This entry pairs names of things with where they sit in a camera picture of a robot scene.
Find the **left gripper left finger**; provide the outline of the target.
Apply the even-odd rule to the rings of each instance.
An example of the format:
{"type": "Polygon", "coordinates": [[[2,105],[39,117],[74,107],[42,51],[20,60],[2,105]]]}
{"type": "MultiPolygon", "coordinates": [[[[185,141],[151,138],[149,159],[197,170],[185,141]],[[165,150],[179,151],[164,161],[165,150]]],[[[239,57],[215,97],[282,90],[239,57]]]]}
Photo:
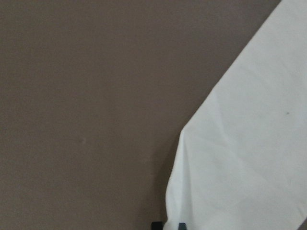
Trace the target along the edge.
{"type": "Polygon", "coordinates": [[[163,226],[162,221],[154,221],[151,223],[151,230],[163,230],[163,226]]]}

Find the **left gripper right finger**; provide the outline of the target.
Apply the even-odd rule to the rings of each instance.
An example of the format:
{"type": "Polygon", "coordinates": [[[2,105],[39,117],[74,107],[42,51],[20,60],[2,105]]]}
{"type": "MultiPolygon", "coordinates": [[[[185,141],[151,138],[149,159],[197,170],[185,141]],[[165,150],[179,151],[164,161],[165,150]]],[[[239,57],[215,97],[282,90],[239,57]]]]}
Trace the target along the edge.
{"type": "Polygon", "coordinates": [[[178,224],[178,230],[187,230],[187,225],[184,222],[178,224]]]}

